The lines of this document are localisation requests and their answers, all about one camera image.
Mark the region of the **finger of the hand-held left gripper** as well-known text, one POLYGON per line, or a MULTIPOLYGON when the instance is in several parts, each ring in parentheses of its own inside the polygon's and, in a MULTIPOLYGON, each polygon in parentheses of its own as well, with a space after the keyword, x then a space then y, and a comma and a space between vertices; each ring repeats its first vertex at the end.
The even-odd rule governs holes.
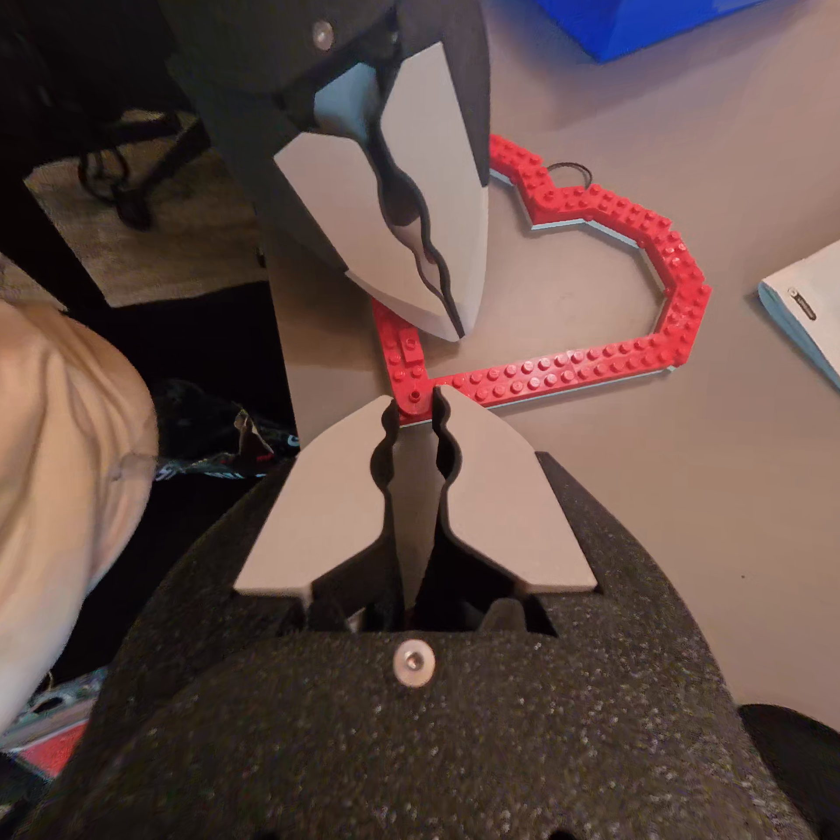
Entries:
POLYGON ((418 190, 421 235, 463 338, 475 327, 485 286, 489 194, 441 41, 400 65, 380 129, 395 167, 418 190))
POLYGON ((353 65, 321 85, 313 98, 315 130, 301 132, 274 162, 348 278, 415 327, 456 342, 459 326, 421 235, 418 190, 382 138, 390 89, 381 92, 369 65, 353 65))

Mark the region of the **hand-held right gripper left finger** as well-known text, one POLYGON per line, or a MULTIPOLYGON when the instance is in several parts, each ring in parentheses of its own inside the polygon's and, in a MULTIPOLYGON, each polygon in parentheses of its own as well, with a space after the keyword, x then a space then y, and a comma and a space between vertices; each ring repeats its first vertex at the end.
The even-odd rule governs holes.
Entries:
POLYGON ((299 454, 234 588, 299 601, 382 601, 401 590, 390 484, 395 401, 379 396, 299 454))

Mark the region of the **blue plastic bin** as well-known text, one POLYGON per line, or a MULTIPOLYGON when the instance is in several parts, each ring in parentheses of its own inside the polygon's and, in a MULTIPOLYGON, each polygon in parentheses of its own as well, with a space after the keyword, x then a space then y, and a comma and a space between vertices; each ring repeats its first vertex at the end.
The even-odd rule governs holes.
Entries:
POLYGON ((583 51, 604 63, 758 5, 757 1, 538 1, 583 51))

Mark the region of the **person's beige top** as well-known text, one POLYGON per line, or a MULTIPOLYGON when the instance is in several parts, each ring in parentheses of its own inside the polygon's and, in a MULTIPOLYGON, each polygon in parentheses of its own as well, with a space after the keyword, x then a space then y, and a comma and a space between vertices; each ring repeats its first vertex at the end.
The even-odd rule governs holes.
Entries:
POLYGON ((150 391, 104 338, 1 304, 1 730, 63 651, 151 493, 150 391))

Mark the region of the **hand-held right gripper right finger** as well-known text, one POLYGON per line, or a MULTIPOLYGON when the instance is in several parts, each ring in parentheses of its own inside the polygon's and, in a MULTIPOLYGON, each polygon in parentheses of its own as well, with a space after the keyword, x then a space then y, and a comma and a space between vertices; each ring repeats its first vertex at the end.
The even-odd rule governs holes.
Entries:
POLYGON ((593 592, 595 574, 537 452, 452 385, 433 395, 439 518, 453 544, 526 595, 593 592))

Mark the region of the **black chair base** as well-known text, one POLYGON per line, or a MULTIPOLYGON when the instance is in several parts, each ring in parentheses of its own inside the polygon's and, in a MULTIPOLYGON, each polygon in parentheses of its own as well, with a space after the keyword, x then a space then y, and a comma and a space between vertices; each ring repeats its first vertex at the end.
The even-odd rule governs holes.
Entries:
POLYGON ((177 112, 126 114, 101 127, 92 150, 78 159, 77 179, 81 189, 113 209, 124 226, 148 232, 154 225, 153 193, 209 151, 211 143, 200 119, 185 126, 177 112), (171 140, 172 145, 146 173, 134 176, 123 147, 157 140, 171 140))

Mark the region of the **black wrist rest pad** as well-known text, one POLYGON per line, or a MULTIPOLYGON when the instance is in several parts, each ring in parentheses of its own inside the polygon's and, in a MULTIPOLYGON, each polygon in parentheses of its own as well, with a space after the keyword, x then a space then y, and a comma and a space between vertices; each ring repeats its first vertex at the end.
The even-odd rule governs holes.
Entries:
POLYGON ((786 707, 741 706, 742 724, 777 785, 821 839, 839 838, 839 734, 786 707))

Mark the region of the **red brick heart frame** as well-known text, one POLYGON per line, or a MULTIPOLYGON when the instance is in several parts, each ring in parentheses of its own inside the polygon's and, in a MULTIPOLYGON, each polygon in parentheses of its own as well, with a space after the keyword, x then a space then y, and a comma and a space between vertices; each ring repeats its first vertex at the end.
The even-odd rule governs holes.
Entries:
POLYGON ((591 181, 553 185, 541 157, 497 134, 490 136, 490 174, 516 191, 532 231, 586 225, 635 247, 663 289, 663 306, 652 330, 638 338, 431 377, 419 331, 372 299, 401 427, 432 420, 434 389, 441 385, 499 408, 670 372, 688 361, 711 287, 669 219, 591 181))

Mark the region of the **white instruction booklet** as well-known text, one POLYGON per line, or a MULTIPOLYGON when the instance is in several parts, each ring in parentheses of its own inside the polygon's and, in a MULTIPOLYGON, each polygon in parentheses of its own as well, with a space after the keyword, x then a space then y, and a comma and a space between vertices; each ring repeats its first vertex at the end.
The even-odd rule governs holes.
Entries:
POLYGON ((839 243, 758 285, 759 300, 784 335, 839 388, 839 243))

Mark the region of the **black printed bag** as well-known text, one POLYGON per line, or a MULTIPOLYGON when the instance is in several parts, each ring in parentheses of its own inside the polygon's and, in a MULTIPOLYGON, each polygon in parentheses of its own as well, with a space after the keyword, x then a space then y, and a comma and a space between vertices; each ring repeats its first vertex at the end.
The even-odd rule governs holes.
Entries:
POLYGON ((154 481, 182 476, 261 478, 300 453, 288 425, 170 379, 152 391, 159 430, 154 481))

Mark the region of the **grey desk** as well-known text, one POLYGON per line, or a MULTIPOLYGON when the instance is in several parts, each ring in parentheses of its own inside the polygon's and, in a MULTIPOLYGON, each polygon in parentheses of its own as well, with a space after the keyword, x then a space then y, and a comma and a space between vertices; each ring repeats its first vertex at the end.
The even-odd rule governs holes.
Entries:
MULTIPOLYGON (((642 543, 738 703, 838 729, 838 393, 768 320, 762 278, 838 240, 838 2, 764 2, 615 62, 534 2, 483 2, 494 133, 578 161, 668 217, 712 286, 686 365, 497 414, 642 543)), ((529 233, 489 189, 485 295, 433 375, 632 339, 660 298, 632 248, 529 233)), ((307 445, 385 393, 371 305, 260 223, 290 397, 307 445)))

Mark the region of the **red printed packet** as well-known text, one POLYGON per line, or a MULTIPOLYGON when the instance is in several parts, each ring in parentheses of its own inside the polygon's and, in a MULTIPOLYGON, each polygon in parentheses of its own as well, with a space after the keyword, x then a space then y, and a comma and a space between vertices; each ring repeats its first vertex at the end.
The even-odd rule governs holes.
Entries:
POLYGON ((2 733, 1 752, 51 781, 63 770, 84 734, 109 668, 34 694, 2 733))

